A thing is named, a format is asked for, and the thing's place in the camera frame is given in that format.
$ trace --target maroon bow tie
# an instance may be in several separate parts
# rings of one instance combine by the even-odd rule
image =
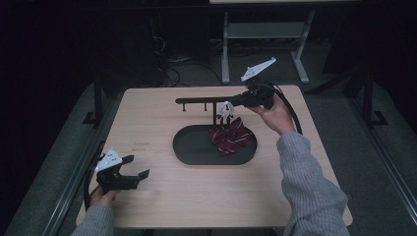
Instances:
[[[212,143],[217,146],[220,155],[227,155],[237,151],[236,144],[245,147],[252,137],[252,132],[243,126],[242,119],[238,117],[230,125],[209,130],[209,135]]]

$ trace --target white clip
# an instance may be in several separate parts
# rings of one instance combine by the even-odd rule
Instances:
[[[95,172],[108,169],[112,166],[122,163],[123,160],[120,158],[119,154],[112,148],[104,158],[99,162],[99,164],[95,167]]]
[[[223,111],[223,109],[224,109],[225,106],[229,107],[229,116],[233,116],[233,114],[234,114],[234,106],[229,101],[225,101],[220,106],[220,116],[221,116],[221,118],[224,118],[224,111]]]
[[[245,81],[251,79],[252,77],[256,76],[257,74],[259,74],[261,71],[266,69],[268,66],[270,66],[275,61],[276,61],[276,59],[274,57],[272,57],[272,58],[270,58],[270,60],[268,60],[264,63],[261,63],[259,65],[254,66],[254,67],[248,67],[248,70],[246,71],[245,75],[243,77],[241,77],[242,82],[245,82]]]

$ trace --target person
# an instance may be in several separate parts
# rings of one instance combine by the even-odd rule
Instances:
[[[259,114],[280,135],[276,147],[283,172],[282,192],[291,205],[291,216],[283,234],[349,235],[342,219],[347,205],[346,195],[323,176],[321,166],[311,155],[309,140],[295,131],[284,102],[275,94],[271,109],[261,106],[249,109]],[[115,195],[97,194],[96,200],[103,205],[94,206],[91,199],[92,208],[75,235],[112,235],[113,218],[108,207]]]
[[[112,203],[120,190],[110,190],[106,194],[99,187],[89,201],[89,208],[83,222],[74,230],[72,236],[113,235]]]

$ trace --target black tray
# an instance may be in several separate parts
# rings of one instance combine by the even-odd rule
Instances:
[[[258,146],[255,135],[245,147],[236,145],[236,153],[221,156],[209,136],[209,130],[215,128],[218,127],[193,125],[181,129],[173,141],[177,158],[189,165],[241,165],[254,157]]]

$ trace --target gray sleeve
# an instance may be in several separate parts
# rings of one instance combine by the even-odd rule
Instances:
[[[342,219],[347,198],[323,176],[310,142],[298,133],[285,133],[276,146],[282,192],[292,209],[284,235],[349,235]]]
[[[113,235],[113,211],[107,206],[90,206],[72,236]]]

